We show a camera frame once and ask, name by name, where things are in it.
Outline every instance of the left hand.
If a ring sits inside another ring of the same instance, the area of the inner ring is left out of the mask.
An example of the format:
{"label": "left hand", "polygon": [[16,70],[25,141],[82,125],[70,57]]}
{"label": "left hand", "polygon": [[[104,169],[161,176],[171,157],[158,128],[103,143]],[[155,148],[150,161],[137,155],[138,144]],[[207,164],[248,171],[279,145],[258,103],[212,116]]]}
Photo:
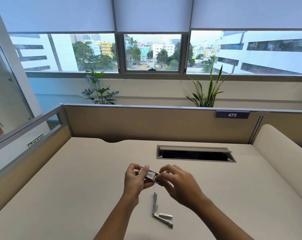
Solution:
{"label": "left hand", "polygon": [[154,185],[153,182],[149,182],[144,179],[149,171],[149,165],[145,165],[141,173],[134,171],[140,170],[142,166],[131,163],[125,172],[124,177],[124,190],[123,196],[126,199],[132,200],[134,207],[139,203],[139,195],[142,190],[147,189]]}

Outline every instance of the right hand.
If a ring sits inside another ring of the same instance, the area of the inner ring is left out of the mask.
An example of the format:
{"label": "right hand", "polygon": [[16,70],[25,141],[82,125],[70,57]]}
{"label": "right hand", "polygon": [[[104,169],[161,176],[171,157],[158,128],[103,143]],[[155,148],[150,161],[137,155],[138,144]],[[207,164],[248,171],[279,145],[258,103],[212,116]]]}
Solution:
{"label": "right hand", "polygon": [[169,195],[181,205],[194,211],[204,202],[210,201],[202,192],[193,175],[177,165],[165,165],[159,170],[159,173],[156,179],[160,180],[160,185],[164,186]]}

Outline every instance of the leafy green plant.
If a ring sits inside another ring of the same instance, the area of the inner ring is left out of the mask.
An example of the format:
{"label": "leafy green plant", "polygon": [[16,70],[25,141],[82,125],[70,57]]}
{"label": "leafy green plant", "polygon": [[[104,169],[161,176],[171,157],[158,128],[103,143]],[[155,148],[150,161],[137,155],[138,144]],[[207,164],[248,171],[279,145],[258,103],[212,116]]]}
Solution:
{"label": "leafy green plant", "polygon": [[218,78],[217,78],[217,81],[215,82],[215,85],[213,87],[213,79],[212,79],[212,69],[213,69],[213,66],[211,67],[211,72],[210,72],[210,84],[209,84],[209,90],[208,90],[208,94],[207,96],[204,95],[204,93],[202,92],[202,85],[199,81],[197,81],[196,83],[194,82],[194,80],[191,78],[191,80],[193,81],[193,84],[196,88],[196,93],[192,93],[194,97],[191,97],[191,96],[187,96],[186,98],[190,101],[192,101],[193,103],[195,103],[195,105],[197,105],[197,107],[210,107],[212,108],[213,105],[214,105],[214,100],[215,100],[215,96],[218,94],[218,93],[221,93],[223,91],[219,91],[219,88],[221,86],[221,84],[224,82],[224,80],[230,76],[230,74],[228,76],[226,76],[220,83],[220,85],[216,88],[217,86],[217,83],[220,81],[221,79],[221,74],[222,74],[222,66],[221,66],[221,69],[220,69],[220,72],[218,74]]}
{"label": "leafy green plant", "polygon": [[95,88],[88,88],[87,90],[85,89],[83,92],[81,92],[79,97],[90,99],[95,104],[115,104],[113,101],[116,100],[112,97],[118,94],[119,91],[109,93],[107,91],[110,90],[110,86],[107,88],[101,88],[99,77],[103,76],[104,72],[97,73],[93,71],[93,69],[91,69],[91,71],[85,70],[85,72],[91,72],[93,74],[93,76],[87,75],[85,78],[88,83],[93,83]]}

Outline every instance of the finger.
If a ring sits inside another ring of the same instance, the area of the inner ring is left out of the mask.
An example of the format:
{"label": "finger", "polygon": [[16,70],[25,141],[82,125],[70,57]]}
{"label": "finger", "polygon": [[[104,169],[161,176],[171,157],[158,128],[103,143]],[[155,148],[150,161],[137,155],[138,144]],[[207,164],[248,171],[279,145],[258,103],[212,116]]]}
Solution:
{"label": "finger", "polygon": [[180,170],[180,171],[183,171],[183,169],[180,168],[178,165],[173,164],[172,166],[175,167],[176,169]]}
{"label": "finger", "polygon": [[163,186],[167,190],[167,192],[169,193],[170,196],[173,196],[174,188],[172,187],[172,185],[170,185],[170,183],[168,181],[166,181],[165,179],[162,179],[160,185]]}
{"label": "finger", "polygon": [[141,172],[139,173],[138,177],[144,178],[146,174],[149,172],[149,168],[150,168],[149,165],[145,165],[141,170]]}
{"label": "finger", "polygon": [[154,182],[147,182],[147,183],[144,183],[143,189],[150,188],[150,187],[153,186],[153,185],[154,185]]}
{"label": "finger", "polygon": [[167,173],[176,174],[178,172],[178,169],[173,167],[171,164],[167,164],[167,165],[163,166],[162,168],[160,168],[159,173],[163,173],[165,171]]}
{"label": "finger", "polygon": [[140,170],[141,169],[141,166],[139,164],[135,164],[135,163],[131,163],[127,169],[127,172],[128,171],[133,171],[133,170]]}
{"label": "finger", "polygon": [[171,182],[173,185],[176,182],[175,176],[173,174],[166,173],[166,172],[160,173],[158,176],[155,177],[155,180],[160,180],[160,181],[166,180]]}

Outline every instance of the desk number plate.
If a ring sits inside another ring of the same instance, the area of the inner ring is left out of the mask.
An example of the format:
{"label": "desk number plate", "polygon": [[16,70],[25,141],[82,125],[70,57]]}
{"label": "desk number plate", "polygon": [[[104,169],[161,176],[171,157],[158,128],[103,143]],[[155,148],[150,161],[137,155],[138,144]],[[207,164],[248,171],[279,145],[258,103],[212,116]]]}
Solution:
{"label": "desk number plate", "polygon": [[215,112],[215,118],[227,118],[227,119],[247,119],[250,112],[243,111],[219,111]]}

